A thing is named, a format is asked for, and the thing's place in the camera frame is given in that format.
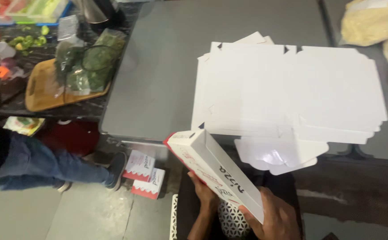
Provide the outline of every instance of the hand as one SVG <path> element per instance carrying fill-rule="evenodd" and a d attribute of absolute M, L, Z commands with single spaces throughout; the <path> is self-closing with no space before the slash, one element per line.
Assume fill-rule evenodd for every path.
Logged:
<path fill-rule="evenodd" d="M 210 214 L 216 213 L 219 206 L 219 197 L 208 186 L 204 185 L 194 173 L 188 172 L 188 176 L 193 181 L 195 193 L 200 199 L 200 211 L 206 211 Z"/>
<path fill-rule="evenodd" d="M 295 209 L 264 187 L 261 192 L 264 220 L 261 224 L 244 206 L 239 210 L 260 240 L 300 240 Z"/>

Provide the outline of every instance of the dark sneaker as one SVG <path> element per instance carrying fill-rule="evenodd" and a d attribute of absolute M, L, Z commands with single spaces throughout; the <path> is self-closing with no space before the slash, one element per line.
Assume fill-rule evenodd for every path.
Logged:
<path fill-rule="evenodd" d="M 120 187 L 121 175 L 123 174 L 124 169 L 127 164 L 127 155 L 125 152 L 117 152 L 112 158 L 111 164 L 108 167 L 108 171 L 110 171 L 114 175 L 113 182 L 106 186 L 109 189 L 116 191 Z"/>
<path fill-rule="evenodd" d="M 59 193 L 63 193 L 71 187 L 71 182 L 65 181 L 62 186 L 56 188 Z"/>

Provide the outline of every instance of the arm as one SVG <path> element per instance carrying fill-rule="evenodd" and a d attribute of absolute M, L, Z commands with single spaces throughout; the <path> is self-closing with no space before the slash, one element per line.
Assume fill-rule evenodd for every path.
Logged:
<path fill-rule="evenodd" d="M 189 172 L 188 175 L 195 185 L 196 194 L 201 202 L 200 213 L 191 228 L 188 240 L 203 240 L 210 233 L 210 227 L 218 210 L 219 198 L 206 185 L 202 184 L 193 173 Z"/>

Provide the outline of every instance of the red and white pizza box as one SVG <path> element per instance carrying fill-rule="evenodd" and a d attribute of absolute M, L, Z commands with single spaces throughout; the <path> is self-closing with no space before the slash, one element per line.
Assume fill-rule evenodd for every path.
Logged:
<path fill-rule="evenodd" d="M 206 130 L 176 132 L 164 144 L 221 199 L 263 222 L 261 193 Z"/>
<path fill-rule="evenodd" d="M 148 182 L 154 169 L 155 158 L 132 150 L 123 177 Z"/>
<path fill-rule="evenodd" d="M 157 199 L 159 196 L 161 185 L 163 184 L 165 173 L 166 171 L 162 169 L 154 168 L 149 182 L 135 180 L 133 182 L 132 190 L 130 192 L 132 194 L 138 194 L 150 199 Z"/>

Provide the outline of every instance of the wooden cutting board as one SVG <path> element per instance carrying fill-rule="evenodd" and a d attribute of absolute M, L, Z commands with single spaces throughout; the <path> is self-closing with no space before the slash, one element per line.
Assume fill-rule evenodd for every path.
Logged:
<path fill-rule="evenodd" d="M 32 70 L 28 85 L 26 86 L 25 105 L 32 112 L 39 112 L 50 108 L 63 106 L 66 104 L 87 100 L 90 98 L 105 95 L 111 83 L 108 83 L 105 90 L 98 93 L 92 93 L 84 96 L 74 96 L 70 93 L 63 93 L 58 97 L 54 94 L 58 89 L 58 83 L 50 80 L 50 76 L 54 75 L 55 59 L 47 60 L 38 63 Z"/>

